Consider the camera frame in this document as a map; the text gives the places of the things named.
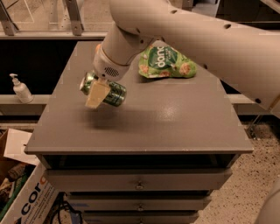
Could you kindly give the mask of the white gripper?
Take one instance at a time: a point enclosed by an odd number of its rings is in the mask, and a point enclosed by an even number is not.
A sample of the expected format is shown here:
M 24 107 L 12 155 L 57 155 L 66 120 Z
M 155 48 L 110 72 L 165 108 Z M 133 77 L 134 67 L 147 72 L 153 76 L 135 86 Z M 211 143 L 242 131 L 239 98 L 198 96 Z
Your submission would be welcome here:
M 101 48 L 95 54 L 94 60 L 95 74 L 102 79 L 95 80 L 90 87 L 86 100 L 86 106 L 97 109 L 110 92 L 108 81 L 119 81 L 129 70 L 129 66 L 118 65 L 108 58 Z

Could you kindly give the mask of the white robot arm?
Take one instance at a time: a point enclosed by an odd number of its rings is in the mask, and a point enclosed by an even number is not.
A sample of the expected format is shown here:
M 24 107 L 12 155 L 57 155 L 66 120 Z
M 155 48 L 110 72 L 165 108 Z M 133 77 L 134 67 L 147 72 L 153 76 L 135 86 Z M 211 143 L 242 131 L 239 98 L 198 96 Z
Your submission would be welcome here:
M 98 108 L 109 82 L 119 81 L 158 39 L 280 117 L 279 33 L 181 10 L 169 0 L 109 0 L 109 9 L 113 24 L 94 56 L 98 80 L 89 108 Z

